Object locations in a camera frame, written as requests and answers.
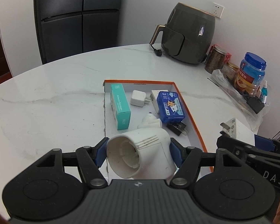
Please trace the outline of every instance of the red label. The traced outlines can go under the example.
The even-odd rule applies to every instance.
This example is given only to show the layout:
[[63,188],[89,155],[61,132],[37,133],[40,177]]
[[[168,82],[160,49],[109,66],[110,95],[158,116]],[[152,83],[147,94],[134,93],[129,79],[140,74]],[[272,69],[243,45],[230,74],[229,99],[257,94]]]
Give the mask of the red label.
[[242,69],[240,69],[238,73],[245,81],[249,83],[252,83],[254,81],[254,78],[246,74]]

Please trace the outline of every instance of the silver lid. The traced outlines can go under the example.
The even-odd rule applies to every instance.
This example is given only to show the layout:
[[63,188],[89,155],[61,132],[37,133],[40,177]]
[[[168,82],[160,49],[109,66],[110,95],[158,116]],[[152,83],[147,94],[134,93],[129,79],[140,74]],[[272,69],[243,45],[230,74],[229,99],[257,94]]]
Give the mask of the silver lid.
[[219,52],[219,53],[221,53],[221,54],[223,54],[223,55],[226,55],[226,54],[227,54],[227,51],[225,51],[223,48],[221,48],[221,47],[219,47],[219,46],[217,46],[217,45],[214,46],[214,49],[215,49],[217,52]]

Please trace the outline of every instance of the small spray bottle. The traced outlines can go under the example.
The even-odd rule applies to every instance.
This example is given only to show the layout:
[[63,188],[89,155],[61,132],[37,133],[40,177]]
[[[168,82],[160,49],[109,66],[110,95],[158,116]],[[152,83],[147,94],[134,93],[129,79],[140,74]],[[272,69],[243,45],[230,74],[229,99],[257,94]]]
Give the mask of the small spray bottle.
[[263,85],[263,87],[261,89],[261,94],[260,94],[259,99],[264,104],[266,103],[266,99],[267,99],[267,81],[264,81],[264,85]]

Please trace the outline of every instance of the ridged gray surface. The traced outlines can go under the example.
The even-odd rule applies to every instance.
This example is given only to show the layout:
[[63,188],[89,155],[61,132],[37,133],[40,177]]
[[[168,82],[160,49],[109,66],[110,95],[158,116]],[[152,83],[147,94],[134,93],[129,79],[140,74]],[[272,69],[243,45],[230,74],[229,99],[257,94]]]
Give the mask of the ridged gray surface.
[[[12,224],[31,222],[17,219]],[[216,219],[199,209],[184,190],[163,180],[113,180],[105,189],[92,190],[81,205],[56,220],[39,224],[211,224],[235,223]],[[243,223],[270,223],[261,217]]]

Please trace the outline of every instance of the marble tabletop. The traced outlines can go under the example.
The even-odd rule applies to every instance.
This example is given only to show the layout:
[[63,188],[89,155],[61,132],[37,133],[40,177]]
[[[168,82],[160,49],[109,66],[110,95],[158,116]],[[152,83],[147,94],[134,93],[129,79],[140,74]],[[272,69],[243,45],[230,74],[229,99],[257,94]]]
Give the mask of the marble tabletop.
[[8,218],[1,200],[6,183],[39,157],[53,148],[71,152],[94,146],[105,137],[105,79],[174,81],[208,152],[215,152],[221,122],[233,117],[248,122],[210,76],[202,64],[157,57],[142,44],[67,57],[2,83],[0,213]]

